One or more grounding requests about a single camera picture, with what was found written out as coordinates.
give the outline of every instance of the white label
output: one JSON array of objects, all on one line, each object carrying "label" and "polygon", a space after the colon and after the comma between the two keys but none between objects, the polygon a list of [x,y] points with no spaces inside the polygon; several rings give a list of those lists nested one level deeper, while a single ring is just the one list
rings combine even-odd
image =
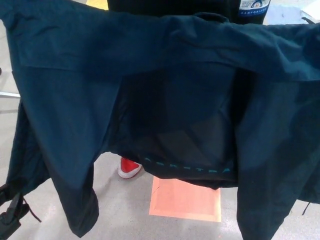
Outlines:
[{"label": "white label", "polygon": [[265,14],[268,10],[270,0],[241,0],[239,16],[251,17]]}]

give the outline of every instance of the orange envelope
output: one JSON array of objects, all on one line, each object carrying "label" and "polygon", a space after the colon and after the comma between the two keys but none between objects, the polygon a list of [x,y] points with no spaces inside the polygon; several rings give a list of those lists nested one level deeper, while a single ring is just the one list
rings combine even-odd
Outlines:
[{"label": "orange envelope", "polygon": [[149,214],[220,223],[220,189],[154,177]]}]

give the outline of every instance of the red sneaker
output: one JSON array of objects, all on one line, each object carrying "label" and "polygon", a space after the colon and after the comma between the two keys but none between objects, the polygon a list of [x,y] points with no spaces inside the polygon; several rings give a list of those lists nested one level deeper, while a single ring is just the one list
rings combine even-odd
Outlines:
[{"label": "red sneaker", "polygon": [[123,179],[130,179],[137,175],[141,168],[141,164],[122,157],[118,167],[118,175]]}]

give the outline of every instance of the concrete floor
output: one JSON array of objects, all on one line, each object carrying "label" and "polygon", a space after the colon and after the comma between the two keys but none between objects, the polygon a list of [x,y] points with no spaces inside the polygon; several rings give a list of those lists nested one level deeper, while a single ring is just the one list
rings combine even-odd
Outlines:
[{"label": "concrete floor", "polygon": [[[312,0],[272,0],[273,4],[303,7]],[[17,92],[12,75],[6,34],[0,24],[0,91]],[[17,119],[17,99],[0,97],[0,183],[4,183]],[[94,189],[100,205],[97,224],[84,240],[241,240],[237,225],[237,189],[221,190],[222,222],[150,216],[153,177],[141,172],[136,178],[122,180],[117,175],[120,158],[102,155],[96,163]],[[26,197],[39,224],[30,214],[11,240],[76,240],[69,230],[56,190],[49,180]],[[298,201],[276,233],[274,240],[319,240],[320,206]]]}]

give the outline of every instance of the dark navy jacket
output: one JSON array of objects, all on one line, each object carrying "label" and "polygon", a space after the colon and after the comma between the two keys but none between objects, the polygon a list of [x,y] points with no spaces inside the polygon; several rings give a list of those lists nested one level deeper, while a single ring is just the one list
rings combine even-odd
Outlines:
[{"label": "dark navy jacket", "polygon": [[320,25],[136,16],[0,0],[21,95],[7,184],[52,178],[71,230],[95,224],[93,165],[112,152],[160,178],[238,187],[245,240],[297,199],[320,204]]}]

